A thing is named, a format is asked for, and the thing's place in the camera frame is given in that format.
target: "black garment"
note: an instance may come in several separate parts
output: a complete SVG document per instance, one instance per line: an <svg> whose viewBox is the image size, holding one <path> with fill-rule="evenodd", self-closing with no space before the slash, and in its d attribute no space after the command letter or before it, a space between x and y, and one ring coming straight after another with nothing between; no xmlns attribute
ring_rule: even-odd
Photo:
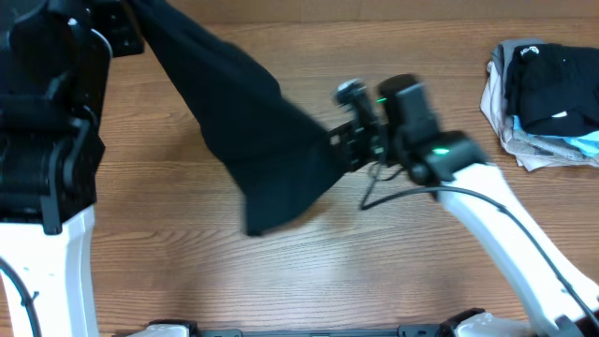
<svg viewBox="0 0 599 337"><path fill-rule="evenodd" d="M243 51L164 0L133 0L141 31L245 195L246 232L293 220L346 172L327 131Z"/></svg>
<svg viewBox="0 0 599 337"><path fill-rule="evenodd" d="M578 137L599 130L599 50L522 46L507 69L507 114L534 135ZM567 115L553 118L561 112Z"/></svg>

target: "green led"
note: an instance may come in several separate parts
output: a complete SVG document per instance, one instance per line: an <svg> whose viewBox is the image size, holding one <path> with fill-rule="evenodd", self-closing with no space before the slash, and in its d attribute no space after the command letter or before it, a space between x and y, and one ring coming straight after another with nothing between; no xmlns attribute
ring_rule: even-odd
<svg viewBox="0 0 599 337"><path fill-rule="evenodd" d="M432 151L435 154L448 154L449 153L448 149L443 149L443 148L432 149Z"/></svg>

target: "wood grain surface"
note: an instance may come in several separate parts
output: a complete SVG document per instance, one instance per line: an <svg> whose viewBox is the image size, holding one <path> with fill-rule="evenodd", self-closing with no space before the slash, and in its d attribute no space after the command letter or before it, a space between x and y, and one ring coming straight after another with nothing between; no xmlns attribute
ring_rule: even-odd
<svg viewBox="0 0 599 337"><path fill-rule="evenodd" d="M204 23L596 18L596 0L170 0Z"/></svg>
<svg viewBox="0 0 599 337"><path fill-rule="evenodd" d="M209 28L253 55L285 95L326 127L342 82L371 86L416 73L446 129L469 133L504 170L556 245L599 280L599 170L526 172L504 153L479 110L489 52L541 37L599 47L599 20L220 24ZM103 336L157 318L243 330L396 327L483 307L525 318L474 237L430 198L358 212L364 171L346 175L296 223L265 238L241 234L241 195L151 51L117 59L101 136L98 226L92 248ZM377 197L411 186L381 183ZM0 295L0 335L9 334Z"/></svg>

